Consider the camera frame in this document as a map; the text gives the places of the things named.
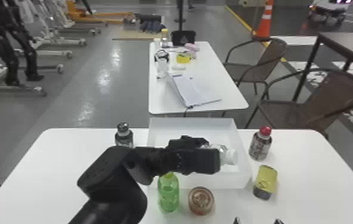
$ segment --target box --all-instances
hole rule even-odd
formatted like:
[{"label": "box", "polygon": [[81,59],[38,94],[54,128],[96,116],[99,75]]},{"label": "box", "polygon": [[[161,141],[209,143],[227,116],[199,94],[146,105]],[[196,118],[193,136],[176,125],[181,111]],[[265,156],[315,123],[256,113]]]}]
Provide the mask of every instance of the box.
[{"label": "box", "polygon": [[[209,189],[237,189],[246,186],[252,176],[252,169],[233,119],[151,118],[147,146],[165,147],[170,139],[179,139],[181,135],[205,138],[210,144],[234,148],[239,154],[237,165],[223,165],[220,172],[214,175],[192,173],[184,176],[176,173],[181,189],[196,186],[205,186]],[[157,188],[157,178],[150,186]]]}]

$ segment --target notebook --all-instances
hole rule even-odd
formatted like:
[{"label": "notebook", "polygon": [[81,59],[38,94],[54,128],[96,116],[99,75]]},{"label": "notebook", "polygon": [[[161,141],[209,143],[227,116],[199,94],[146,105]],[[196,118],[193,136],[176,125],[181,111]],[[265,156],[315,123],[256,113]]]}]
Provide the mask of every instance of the notebook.
[{"label": "notebook", "polygon": [[183,74],[168,74],[168,82],[178,94],[182,103],[187,107],[200,106],[221,100],[212,91],[199,87],[193,79]]}]

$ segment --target green bottle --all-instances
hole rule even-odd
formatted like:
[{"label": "green bottle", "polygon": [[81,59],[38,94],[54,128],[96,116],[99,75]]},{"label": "green bottle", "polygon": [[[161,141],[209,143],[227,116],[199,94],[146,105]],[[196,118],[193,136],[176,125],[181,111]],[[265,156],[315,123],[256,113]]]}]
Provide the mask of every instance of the green bottle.
[{"label": "green bottle", "polygon": [[179,206],[179,182],[173,172],[159,178],[157,190],[159,191],[159,207],[166,213],[175,211]]}]

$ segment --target orange traffic cone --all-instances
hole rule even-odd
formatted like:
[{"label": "orange traffic cone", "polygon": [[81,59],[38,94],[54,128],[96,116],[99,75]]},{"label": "orange traffic cone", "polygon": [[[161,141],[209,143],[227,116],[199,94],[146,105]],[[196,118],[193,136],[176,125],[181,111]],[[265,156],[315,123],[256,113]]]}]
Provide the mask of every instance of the orange traffic cone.
[{"label": "orange traffic cone", "polygon": [[274,0],[265,2],[265,9],[259,27],[256,31],[257,38],[268,38],[270,36],[271,14],[273,13]]}]

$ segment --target yellow can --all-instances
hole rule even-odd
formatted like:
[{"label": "yellow can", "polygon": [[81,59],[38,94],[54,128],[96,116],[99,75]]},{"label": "yellow can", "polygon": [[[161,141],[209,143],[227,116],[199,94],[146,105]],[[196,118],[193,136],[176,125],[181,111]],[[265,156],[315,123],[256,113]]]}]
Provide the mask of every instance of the yellow can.
[{"label": "yellow can", "polygon": [[180,64],[186,64],[190,61],[190,54],[187,53],[178,53],[176,55],[176,61]]},{"label": "yellow can", "polygon": [[277,174],[274,168],[261,165],[253,187],[253,194],[264,200],[270,199],[277,185]]}]

